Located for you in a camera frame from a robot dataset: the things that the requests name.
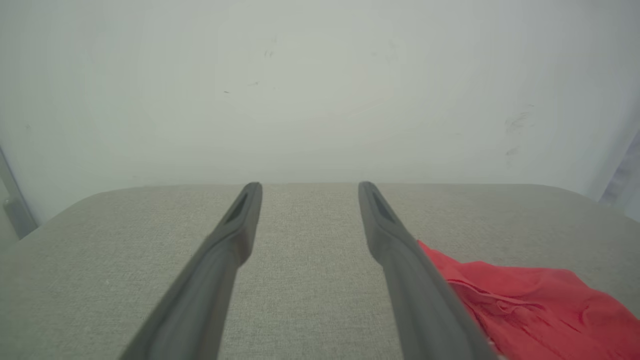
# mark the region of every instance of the gray fabric surface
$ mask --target gray fabric surface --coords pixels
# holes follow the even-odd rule
[[[532,185],[381,184],[416,238],[460,260],[561,267],[640,314],[640,224]],[[241,186],[163,186],[73,205],[0,257],[0,358],[117,357]],[[222,358],[398,358],[356,184],[266,185]]]

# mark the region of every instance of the red towel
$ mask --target red towel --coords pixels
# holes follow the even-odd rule
[[[573,272],[459,263],[420,247],[509,360],[640,359],[640,322]]]

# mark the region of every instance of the pink fabric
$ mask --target pink fabric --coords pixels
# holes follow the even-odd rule
[[[640,322],[573,272],[459,263],[420,247],[510,360],[640,359]]]

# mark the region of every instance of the scuff mark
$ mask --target scuff mark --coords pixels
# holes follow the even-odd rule
[[[275,44],[278,43],[278,35],[274,36],[271,39],[271,44],[267,45],[267,49],[264,51],[264,58],[270,58],[273,56],[274,52],[273,52],[273,48],[276,46]]]
[[[339,114],[339,116],[341,116],[344,119],[348,119],[350,117],[353,117],[353,116],[358,115],[360,113],[363,113],[365,111],[369,111],[369,110],[371,110],[371,109],[383,104],[385,101],[387,101],[387,99],[385,99],[383,97],[380,97],[380,98],[377,98],[377,99],[373,99],[373,100],[367,102],[366,104],[362,104],[362,105],[357,106],[356,108],[353,108],[353,109],[351,109],[349,111],[345,111],[345,112]]]
[[[519,130],[521,130],[523,127],[527,127],[527,126],[533,126],[532,124],[529,125],[528,124],[528,120],[529,120],[529,115],[531,115],[531,109],[527,109],[521,113],[519,113],[515,118],[513,119],[507,119],[504,121],[504,132],[507,135],[512,135],[513,133],[518,133],[520,134]]]
[[[504,159],[506,162],[507,169],[511,169],[513,167],[513,162],[515,160],[515,156],[520,152],[520,146],[512,147],[509,151],[504,153]]]

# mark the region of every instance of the white wall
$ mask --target white wall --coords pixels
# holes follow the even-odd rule
[[[636,126],[639,5],[3,0],[0,145],[40,222],[174,183],[536,183],[596,199]]]

